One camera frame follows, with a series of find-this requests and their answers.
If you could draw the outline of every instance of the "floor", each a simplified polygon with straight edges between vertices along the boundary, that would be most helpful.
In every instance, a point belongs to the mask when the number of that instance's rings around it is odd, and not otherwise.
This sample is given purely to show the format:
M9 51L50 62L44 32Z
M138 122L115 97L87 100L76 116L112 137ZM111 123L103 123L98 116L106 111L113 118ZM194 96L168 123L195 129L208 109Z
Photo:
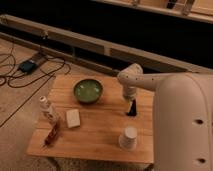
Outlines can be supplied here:
M9 53L12 43L0 39L0 54ZM30 58L36 52L15 45L12 51L17 63ZM12 59L8 59L3 64L11 63ZM1 67L0 75L9 70L8 67ZM67 63L71 67L69 74L87 74L102 75L101 73ZM42 70L46 72L59 67L58 63L46 62L42 65ZM63 67L56 74L65 74L68 67ZM42 72L38 69L31 75L14 81L11 84L20 86L31 82L32 80L42 76ZM0 171L28 171L39 170L49 171L55 168L44 157L29 156L26 149L35 128L38 113L40 112L38 98L42 95L47 96L54 78L48 80L44 77L38 82L24 88L10 88L8 85L0 87ZM143 170L144 165L119 162L101 162L92 160L77 160L57 158L62 171L135 171Z

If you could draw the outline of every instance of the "cable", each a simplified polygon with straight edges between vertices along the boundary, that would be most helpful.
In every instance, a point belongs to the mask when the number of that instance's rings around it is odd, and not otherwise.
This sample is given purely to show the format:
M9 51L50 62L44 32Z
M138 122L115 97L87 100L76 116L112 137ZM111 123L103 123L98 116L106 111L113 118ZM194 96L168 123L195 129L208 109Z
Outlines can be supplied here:
M17 85L12 85L12 84L11 84L12 81L14 81L14 80L19 79L19 78L22 77L22 76L20 76L20 77L14 77L15 74L17 73L17 71L18 71L18 70L17 70L16 72L14 72L14 73L12 74L12 76L9 77L9 79L8 79L8 81L7 81L7 85L8 85L9 87L11 87L11 88L23 88L23 87L26 87L26 86L29 86L29 85L35 83L36 81L38 81L38 80L40 80L41 78L44 78L44 77L46 77L46 76L51 76L52 74L53 74L53 76L54 76L54 75L55 75L55 72L58 71L58 70L60 70L60 69L62 69L62 68L64 67L64 65L65 65L65 60L64 60L63 58L60 58L60 59L63 60L63 63L62 63L62 65L61 65L60 67L58 67L58 68L56 68L56 69L54 69L54 70L52 70L52 71L50 71L50 72L48 72L48 73L45 73L44 75L42 75L42 76L36 78L35 80L33 80L33 81L31 81L31 82L29 82L29 83L27 83L27 84L24 84L24 85L18 85L18 86L17 86Z
M8 23L8 20L7 20L6 15L3 15L3 16L5 17L7 26L9 27L9 23ZM16 66L16 59L15 59L15 57L14 57L14 55L13 55L13 50L14 50L14 46L15 46L14 37L11 36L11 39L12 39L12 47L11 47L11 49L10 49L10 52L9 52L9 53L1 53L1 54L0 54L0 57L6 56L5 58L3 58L3 59L0 60L0 64L3 64L5 61L9 60L9 58L12 58L13 63L12 63L12 64L0 65L0 68L8 67L8 66L11 66L12 68L11 68L8 72L3 73L3 74L0 74L0 79L3 80L3 81L0 83L0 87L6 84L8 74L10 74L10 73L15 69L15 66Z
M61 63L60 61L54 61L54 60L52 60L52 59L61 59L61 58L59 58L59 57L46 57L46 59L47 59L48 61L51 61L51 62ZM67 75L67 74L70 73L70 71L72 70L72 68L71 68L71 66L70 66L69 64L67 64L67 63L65 63L65 65L67 66L68 71L65 72L64 74ZM43 69L41 69L41 68L39 68L39 69L40 69L40 71L41 71L43 74L49 75L49 74L48 74L47 72L45 72Z
M41 86L39 86L32 94L30 97L28 97L7 119L4 120L4 122L1 123L0 128L3 127L13 115L16 114L16 112L22 108L52 77L49 77Z

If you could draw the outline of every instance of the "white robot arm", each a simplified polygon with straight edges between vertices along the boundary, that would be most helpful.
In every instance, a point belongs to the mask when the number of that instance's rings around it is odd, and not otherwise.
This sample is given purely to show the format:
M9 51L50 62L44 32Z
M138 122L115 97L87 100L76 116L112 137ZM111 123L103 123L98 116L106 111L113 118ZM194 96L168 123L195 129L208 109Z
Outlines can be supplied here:
M213 75L143 74L133 64L117 78L127 99L134 87L155 91L156 171L213 171Z

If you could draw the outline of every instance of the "white block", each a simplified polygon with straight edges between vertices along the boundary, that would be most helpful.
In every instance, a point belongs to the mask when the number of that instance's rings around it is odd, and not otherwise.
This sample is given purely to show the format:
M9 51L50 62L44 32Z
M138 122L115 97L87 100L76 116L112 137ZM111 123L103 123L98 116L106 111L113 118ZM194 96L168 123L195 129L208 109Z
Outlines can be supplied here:
M80 126L79 110L72 109L66 112L67 127L72 128Z

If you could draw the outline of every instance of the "wooden table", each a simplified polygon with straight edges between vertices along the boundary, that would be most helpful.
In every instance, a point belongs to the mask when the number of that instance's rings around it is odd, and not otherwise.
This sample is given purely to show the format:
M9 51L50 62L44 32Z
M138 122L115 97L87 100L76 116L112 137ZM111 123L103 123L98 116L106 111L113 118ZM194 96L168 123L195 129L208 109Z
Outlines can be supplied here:
M85 78L93 78L103 85L103 94L92 105L82 105L73 95L74 85ZM49 99L62 118L60 136L53 147L43 148L51 126L41 115L30 140L27 154L46 157L68 157L105 161L153 163L152 100L153 93L138 89L136 117L126 116L126 102L117 78L108 76L57 76ZM65 112L79 109L81 126L68 129ZM134 151L121 149L118 137L126 126L138 130Z

